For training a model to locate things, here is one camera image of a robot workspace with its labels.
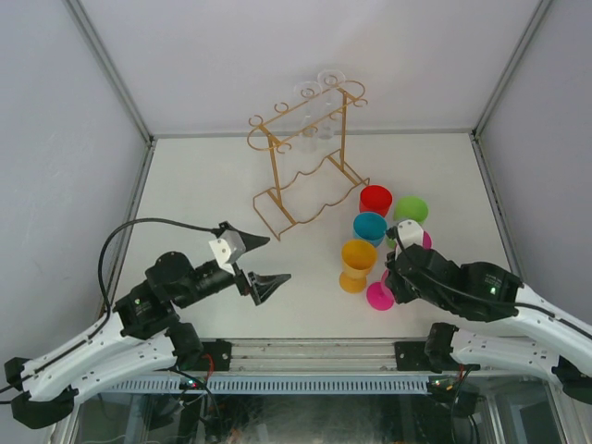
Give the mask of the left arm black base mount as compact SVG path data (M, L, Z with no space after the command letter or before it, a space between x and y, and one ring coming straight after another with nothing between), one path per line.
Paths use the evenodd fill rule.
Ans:
M227 372L232 358L232 343L227 340L205 340L203 353L195 362L193 370L207 371L213 367L214 372Z

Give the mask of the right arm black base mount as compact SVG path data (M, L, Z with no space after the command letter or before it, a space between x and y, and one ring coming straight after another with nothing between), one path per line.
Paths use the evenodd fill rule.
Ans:
M404 340L394 343L397 369L407 372L432 372L440 374L441 369L434 366L425 353L426 343L421 340Z

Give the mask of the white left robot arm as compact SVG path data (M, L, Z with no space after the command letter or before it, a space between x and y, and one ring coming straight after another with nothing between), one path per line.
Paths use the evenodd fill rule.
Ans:
M178 311L234 287L254 304L266 302L290 275L260 276L238 265L246 253L269 243L222 222L210 229L213 260L199 266L179 252L163 253L145 279L103 315L60 347L36 359L15 357L4 365L13 418L42 429L69 416L75 406L134 376L150 371L191 370L204 346Z

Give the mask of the blue wine glass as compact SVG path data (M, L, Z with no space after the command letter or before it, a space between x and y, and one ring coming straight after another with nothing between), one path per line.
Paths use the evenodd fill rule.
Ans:
M384 240L387 228L386 219L374 212L360 213L352 223L353 237L367 241L375 247L378 247Z

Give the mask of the pink wine glass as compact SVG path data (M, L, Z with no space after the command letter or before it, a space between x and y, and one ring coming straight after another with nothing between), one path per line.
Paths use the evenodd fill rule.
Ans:
M423 238L422 238L421 245L424 249L431 249L432 248L432 239L427 231L423 232Z
M389 276L386 270L381 279L370 284L366 290L366 300L375 310L387 311L395 304L395 298L392 291L386 286L386 279Z

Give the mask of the orange wine glass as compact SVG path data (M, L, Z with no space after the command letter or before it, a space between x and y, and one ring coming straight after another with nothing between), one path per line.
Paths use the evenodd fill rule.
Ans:
M348 240L341 249L340 287L348 293L360 293L377 261L377 250L366 240Z

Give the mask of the red wine glass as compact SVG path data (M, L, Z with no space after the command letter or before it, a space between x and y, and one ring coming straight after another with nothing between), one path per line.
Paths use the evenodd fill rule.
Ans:
M359 212L377 213L386 217L393 202L391 192L380 185L365 186L359 196Z

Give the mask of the green wine glass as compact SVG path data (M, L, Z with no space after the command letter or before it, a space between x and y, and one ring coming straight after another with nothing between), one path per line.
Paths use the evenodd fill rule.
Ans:
M429 214L427 203L417 196L401 197L395 204L393 222L398 223L405 219L412 219L423 226ZM392 250L396 250L396 242L386 237L386 243Z

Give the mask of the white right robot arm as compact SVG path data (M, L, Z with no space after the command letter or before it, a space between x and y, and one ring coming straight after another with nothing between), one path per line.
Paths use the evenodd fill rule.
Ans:
M385 285L398 304L414 300L467 321L512 327L520 339L480 336L447 323L431 327L426 361L517 370L546 379L564 394L591 402L591 326L546 301L511 272L491 263L456 265L411 245L389 253Z

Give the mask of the clear wine glass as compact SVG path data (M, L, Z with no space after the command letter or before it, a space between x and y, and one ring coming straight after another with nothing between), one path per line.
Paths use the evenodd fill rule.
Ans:
M317 149L317 129L314 126L316 121L317 104L315 98L322 92L317 81L303 81L294 87L295 101L302 106L297 114L302 118L299 133L299 144L305 153L314 153Z
M338 69L324 69L317 75L317 82L326 93L323 95L324 104L321 106L320 116L329 115L337 109L340 93L336 86L346 80L346 76ZM336 118L328 116L319 123L318 138L327 141L331 139L337 127Z

